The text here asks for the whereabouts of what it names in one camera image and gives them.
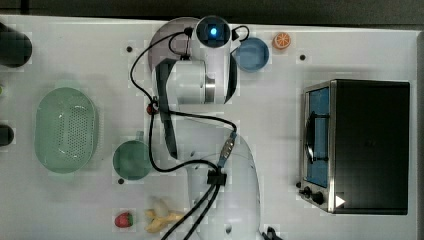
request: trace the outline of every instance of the blue indicator light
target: blue indicator light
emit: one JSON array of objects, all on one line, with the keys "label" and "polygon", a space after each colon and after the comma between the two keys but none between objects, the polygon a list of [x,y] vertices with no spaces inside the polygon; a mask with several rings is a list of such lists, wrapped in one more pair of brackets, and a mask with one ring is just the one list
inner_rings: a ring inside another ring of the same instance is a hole
[{"label": "blue indicator light", "polygon": [[218,32],[218,31],[216,30],[216,28],[212,28],[212,29],[211,29],[211,35],[212,35],[212,36],[215,36],[217,32]]}]

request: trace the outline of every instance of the strawberry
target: strawberry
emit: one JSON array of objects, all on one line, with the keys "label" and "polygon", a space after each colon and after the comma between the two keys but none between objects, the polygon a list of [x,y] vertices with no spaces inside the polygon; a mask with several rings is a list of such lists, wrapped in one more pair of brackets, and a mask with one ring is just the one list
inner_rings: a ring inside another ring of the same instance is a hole
[{"label": "strawberry", "polygon": [[128,228],[133,225],[133,217],[131,213],[124,212],[115,218],[115,225],[119,228]]}]

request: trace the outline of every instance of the oven knob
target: oven knob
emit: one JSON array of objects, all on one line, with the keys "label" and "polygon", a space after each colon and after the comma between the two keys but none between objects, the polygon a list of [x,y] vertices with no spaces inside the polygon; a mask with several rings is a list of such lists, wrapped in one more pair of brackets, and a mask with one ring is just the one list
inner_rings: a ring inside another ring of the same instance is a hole
[{"label": "oven knob", "polygon": [[310,198],[312,191],[309,187],[305,187],[303,190],[299,190],[299,193],[303,194],[306,198]]},{"label": "oven knob", "polygon": [[312,201],[314,201],[316,204],[321,205],[324,203],[324,196],[321,192],[316,192],[311,195]]}]

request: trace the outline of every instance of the cable connector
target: cable connector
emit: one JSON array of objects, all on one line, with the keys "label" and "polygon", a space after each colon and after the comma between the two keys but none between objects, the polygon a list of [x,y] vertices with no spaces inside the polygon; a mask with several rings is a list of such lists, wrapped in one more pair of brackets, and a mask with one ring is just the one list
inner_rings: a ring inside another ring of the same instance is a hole
[{"label": "cable connector", "polygon": [[215,170],[209,170],[207,181],[208,184],[225,186],[226,182],[227,174],[222,173],[221,170],[218,170],[218,172],[216,172]]},{"label": "cable connector", "polygon": [[280,238],[279,236],[277,236],[277,234],[275,233],[274,228],[272,227],[268,227],[268,231],[265,234],[264,232],[262,233],[262,237],[264,238],[264,240],[283,240],[282,238]]},{"label": "cable connector", "polygon": [[231,132],[231,135],[230,137],[228,137],[227,141],[225,141],[225,144],[222,147],[221,154],[219,156],[218,167],[224,167],[225,162],[227,162],[227,159],[230,157],[231,152],[233,151],[236,137],[237,133],[233,131]]},{"label": "cable connector", "polygon": [[231,30],[231,40],[234,41],[238,39],[240,36],[237,34],[237,29]]},{"label": "cable connector", "polygon": [[157,97],[153,97],[153,101],[147,105],[146,111],[149,115],[159,113],[159,103]]},{"label": "cable connector", "polygon": [[192,27],[186,27],[184,28],[184,34],[187,35],[188,37],[191,37],[191,35],[193,35],[193,28]]},{"label": "cable connector", "polygon": [[190,56],[189,55],[181,55],[181,57],[180,57],[180,60],[181,61],[188,61],[188,60],[190,60]]}]

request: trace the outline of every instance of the toaster oven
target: toaster oven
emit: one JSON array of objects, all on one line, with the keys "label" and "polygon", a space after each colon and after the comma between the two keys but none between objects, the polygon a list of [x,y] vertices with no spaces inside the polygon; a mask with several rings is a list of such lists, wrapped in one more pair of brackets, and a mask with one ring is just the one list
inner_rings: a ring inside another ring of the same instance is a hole
[{"label": "toaster oven", "polygon": [[407,214],[409,94],[393,81],[306,88],[301,197],[335,214]]}]

